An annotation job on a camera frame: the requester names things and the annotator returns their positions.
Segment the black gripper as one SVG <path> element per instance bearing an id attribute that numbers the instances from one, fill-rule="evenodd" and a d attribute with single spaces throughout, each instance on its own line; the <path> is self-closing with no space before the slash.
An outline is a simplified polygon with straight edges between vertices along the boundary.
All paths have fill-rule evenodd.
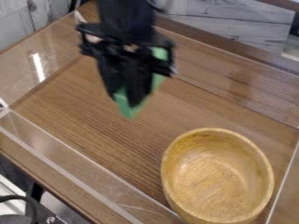
<path id="1" fill-rule="evenodd" d="M 152 74 L 173 75 L 173 41 L 145 22 L 118 27 L 104 22 L 85 23 L 76 24 L 74 29 L 81 36 L 81 53 L 97 61 L 108 96 L 114 98 L 125 83 L 129 106 L 137 106 L 150 94 Z M 166 60 L 153 56 L 153 47 L 166 51 Z"/>

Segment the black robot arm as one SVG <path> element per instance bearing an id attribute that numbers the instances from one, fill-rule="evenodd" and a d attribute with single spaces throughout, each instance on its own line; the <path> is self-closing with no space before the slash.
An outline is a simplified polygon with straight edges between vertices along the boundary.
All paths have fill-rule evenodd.
<path id="1" fill-rule="evenodd" d="M 154 13 L 162 11 L 153 0 L 97 0 L 98 21 L 74 26 L 106 94 L 122 90 L 132 107 L 152 93 L 154 75 L 173 74 L 174 43 L 154 29 Z"/>

